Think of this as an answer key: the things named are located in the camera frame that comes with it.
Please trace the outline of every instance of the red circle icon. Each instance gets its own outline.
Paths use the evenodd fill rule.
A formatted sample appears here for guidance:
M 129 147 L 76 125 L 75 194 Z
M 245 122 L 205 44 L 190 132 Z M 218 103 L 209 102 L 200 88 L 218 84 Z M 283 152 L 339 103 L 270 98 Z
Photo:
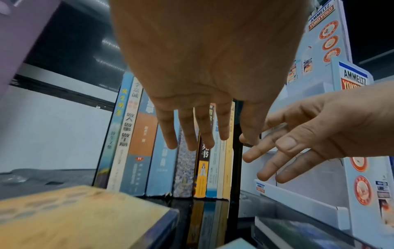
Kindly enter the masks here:
M 331 57 L 332 56 L 338 56 L 341 53 L 340 48 L 333 48 L 330 51 L 326 53 L 326 55 L 323 58 L 324 62 L 331 62 Z
M 358 202 L 362 205 L 369 205 L 372 199 L 372 189 L 369 181 L 363 177 L 358 176 L 354 181 L 354 193 Z
M 324 42 L 322 49 L 323 50 L 329 50 L 329 49 L 333 48 L 337 44 L 338 39 L 339 38 L 338 38 L 337 35 L 334 35 L 334 36 L 330 37 L 328 40 L 326 40 Z
M 332 35 L 338 28 L 338 21 L 332 21 L 327 24 L 322 31 L 320 32 L 319 38 L 326 39 L 330 35 Z
M 352 163 L 353 167 L 360 172 L 364 172 L 368 167 L 367 158 L 353 157 L 350 158 L 350 162 Z

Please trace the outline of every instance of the book lying flat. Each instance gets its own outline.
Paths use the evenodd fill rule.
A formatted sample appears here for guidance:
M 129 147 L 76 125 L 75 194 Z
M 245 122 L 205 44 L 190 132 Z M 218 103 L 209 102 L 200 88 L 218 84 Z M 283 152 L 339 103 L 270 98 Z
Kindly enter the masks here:
M 78 186 L 0 201 L 7 249 L 158 248 L 179 211 L 123 193 Z

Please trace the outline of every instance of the white wall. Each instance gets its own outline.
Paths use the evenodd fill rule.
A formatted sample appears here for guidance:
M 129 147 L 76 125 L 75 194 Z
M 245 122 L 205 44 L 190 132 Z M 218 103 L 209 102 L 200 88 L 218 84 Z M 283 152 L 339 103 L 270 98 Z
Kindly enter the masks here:
M 9 86 L 0 100 L 0 172 L 95 169 L 111 115 Z

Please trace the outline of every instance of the black strip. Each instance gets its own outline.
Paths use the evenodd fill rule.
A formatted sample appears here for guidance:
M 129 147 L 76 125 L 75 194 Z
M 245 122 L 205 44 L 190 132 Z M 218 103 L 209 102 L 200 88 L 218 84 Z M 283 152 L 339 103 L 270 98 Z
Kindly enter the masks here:
M 62 98 L 68 101 L 73 101 L 79 104 L 96 107 L 98 109 L 110 112 L 113 112 L 115 107 L 115 103 L 112 103 L 110 101 L 95 98 L 86 94 L 81 94 L 72 90 L 65 89 L 63 87 L 54 86 L 21 75 L 15 75 L 10 85 L 30 91 L 35 91 L 41 94 Z

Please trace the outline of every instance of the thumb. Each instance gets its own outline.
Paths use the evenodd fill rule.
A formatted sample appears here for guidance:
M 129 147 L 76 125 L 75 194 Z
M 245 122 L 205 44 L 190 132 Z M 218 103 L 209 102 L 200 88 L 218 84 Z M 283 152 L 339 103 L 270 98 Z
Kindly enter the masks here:
M 315 118 L 303 123 L 279 138 L 275 145 L 279 151 L 288 155 L 297 155 L 307 148 L 344 130 L 348 126 L 342 115 L 321 112 Z

